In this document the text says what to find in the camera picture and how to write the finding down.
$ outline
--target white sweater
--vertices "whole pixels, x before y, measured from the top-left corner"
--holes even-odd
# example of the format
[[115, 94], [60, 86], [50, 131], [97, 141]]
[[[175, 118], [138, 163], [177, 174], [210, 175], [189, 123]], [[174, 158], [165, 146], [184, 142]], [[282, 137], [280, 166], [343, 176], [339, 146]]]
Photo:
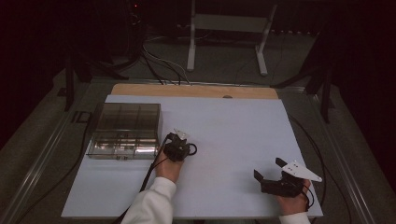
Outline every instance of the white sweater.
[[[176, 185], [164, 177], [156, 177], [147, 190], [137, 194], [121, 224], [171, 224], [172, 198]], [[306, 213], [279, 217], [282, 224], [309, 224]]]

